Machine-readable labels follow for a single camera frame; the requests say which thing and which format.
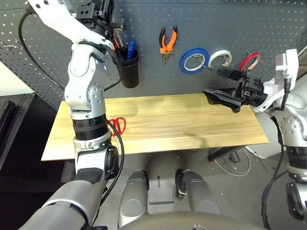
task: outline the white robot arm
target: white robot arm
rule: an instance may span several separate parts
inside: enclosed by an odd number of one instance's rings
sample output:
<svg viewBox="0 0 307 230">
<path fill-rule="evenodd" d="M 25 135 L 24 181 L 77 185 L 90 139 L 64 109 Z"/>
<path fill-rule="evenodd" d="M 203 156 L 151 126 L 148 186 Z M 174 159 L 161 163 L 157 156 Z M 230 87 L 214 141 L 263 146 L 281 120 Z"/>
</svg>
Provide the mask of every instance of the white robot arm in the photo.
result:
<svg viewBox="0 0 307 230">
<path fill-rule="evenodd" d="M 76 178 L 56 191 L 21 229 L 91 229 L 103 199 L 118 179 L 124 155 L 121 143 L 119 168 L 104 100 L 106 52 L 120 65 L 111 42 L 114 1 L 93 0 L 79 5 L 76 18 L 61 0 L 29 0 L 29 3 L 47 26 L 73 42 L 65 100 L 71 108 L 75 131 Z M 115 180 L 105 193 L 112 178 Z"/>
<path fill-rule="evenodd" d="M 286 50 L 276 56 L 275 77 L 270 81 L 262 83 L 246 70 L 240 73 L 239 79 L 242 81 L 236 89 L 206 89 L 204 93 L 211 104 L 223 104 L 235 113 L 240 111 L 242 105 L 251 105 L 254 112 L 266 112 L 276 121 L 280 144 L 287 147 L 288 174 L 295 180 L 295 183 L 286 185 L 289 211 L 294 218 L 306 222 L 307 102 L 292 91 L 297 72 L 297 51 Z M 237 76 L 238 72 L 233 71 L 232 74 Z"/>
</svg>

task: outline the light wood board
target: light wood board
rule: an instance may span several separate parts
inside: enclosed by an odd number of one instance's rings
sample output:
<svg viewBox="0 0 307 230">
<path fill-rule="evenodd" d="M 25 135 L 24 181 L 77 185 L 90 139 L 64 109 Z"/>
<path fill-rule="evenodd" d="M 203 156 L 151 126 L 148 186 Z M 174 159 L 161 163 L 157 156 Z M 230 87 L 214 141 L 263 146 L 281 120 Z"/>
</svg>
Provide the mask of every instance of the light wood board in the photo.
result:
<svg viewBox="0 0 307 230">
<path fill-rule="evenodd" d="M 108 119 L 124 117 L 126 154 L 267 143 L 249 106 L 234 114 L 210 105 L 204 94 L 108 98 Z M 70 109 L 62 101 L 50 132 L 43 161 L 74 158 Z"/>
</svg>

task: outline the pegboard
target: pegboard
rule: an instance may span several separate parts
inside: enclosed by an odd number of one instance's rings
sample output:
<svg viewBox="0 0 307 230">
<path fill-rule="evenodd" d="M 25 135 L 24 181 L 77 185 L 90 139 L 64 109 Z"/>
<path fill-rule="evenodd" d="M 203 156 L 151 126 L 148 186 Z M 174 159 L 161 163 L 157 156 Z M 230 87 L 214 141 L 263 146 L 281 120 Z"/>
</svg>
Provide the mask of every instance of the pegboard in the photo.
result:
<svg viewBox="0 0 307 230">
<path fill-rule="evenodd" d="M 24 1 L 0 0 L 0 40 L 16 45 L 17 25 L 24 10 Z M 106 97 L 132 97 L 198 93 L 204 87 L 228 88 L 236 83 L 211 74 L 207 69 L 186 75 L 179 69 L 181 56 L 194 47 L 203 47 L 209 54 L 226 49 L 233 56 L 236 68 L 248 55 L 258 51 L 263 62 L 252 70 L 254 76 L 267 81 L 274 77 L 274 57 L 286 49 L 307 44 L 306 3 L 304 0 L 116 0 L 115 21 L 124 21 L 120 33 L 124 44 L 135 40 L 139 52 L 139 78 L 136 88 L 121 84 L 105 93 Z M 173 25 L 178 25 L 174 53 L 164 66 L 159 53 L 158 36 L 166 27 L 167 39 Z M 67 66 L 71 58 L 71 42 L 46 27 L 38 18 L 29 16 L 23 27 L 25 43 L 44 70 L 65 86 Z M 0 60 L 23 82 L 58 108 L 63 93 L 34 68 L 26 54 L 18 49 L 5 50 L 0 44 Z M 118 73 L 106 57 L 109 79 Z"/>
</svg>

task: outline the black cup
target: black cup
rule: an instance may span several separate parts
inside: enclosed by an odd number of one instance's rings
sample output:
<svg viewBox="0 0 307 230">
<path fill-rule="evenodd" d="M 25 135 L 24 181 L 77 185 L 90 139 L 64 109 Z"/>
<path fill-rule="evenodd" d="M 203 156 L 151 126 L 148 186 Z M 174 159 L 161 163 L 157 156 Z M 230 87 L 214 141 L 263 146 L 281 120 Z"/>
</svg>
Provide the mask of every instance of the black cup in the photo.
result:
<svg viewBox="0 0 307 230">
<path fill-rule="evenodd" d="M 122 56 L 125 59 L 127 56 L 127 48 L 123 48 Z M 121 63 L 122 83 L 126 88 L 134 88 L 139 84 L 139 53 L 137 50 L 134 51 L 131 60 L 124 60 Z"/>
</svg>

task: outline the white tape roll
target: white tape roll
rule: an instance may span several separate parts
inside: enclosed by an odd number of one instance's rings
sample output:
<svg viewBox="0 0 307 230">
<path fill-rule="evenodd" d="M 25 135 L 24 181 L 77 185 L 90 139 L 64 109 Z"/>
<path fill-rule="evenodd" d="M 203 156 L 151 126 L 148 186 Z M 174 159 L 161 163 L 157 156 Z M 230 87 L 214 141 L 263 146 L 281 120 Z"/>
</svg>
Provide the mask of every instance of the white tape roll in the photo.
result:
<svg viewBox="0 0 307 230">
<path fill-rule="evenodd" d="M 220 51 L 217 51 L 210 56 L 208 67 L 211 68 L 213 60 L 215 60 L 217 57 L 221 57 L 221 56 L 226 57 L 226 61 L 224 62 L 224 64 L 222 66 L 223 67 L 229 66 L 229 64 L 232 61 L 232 56 L 231 56 L 230 52 L 228 50 L 220 50 Z"/>
</svg>

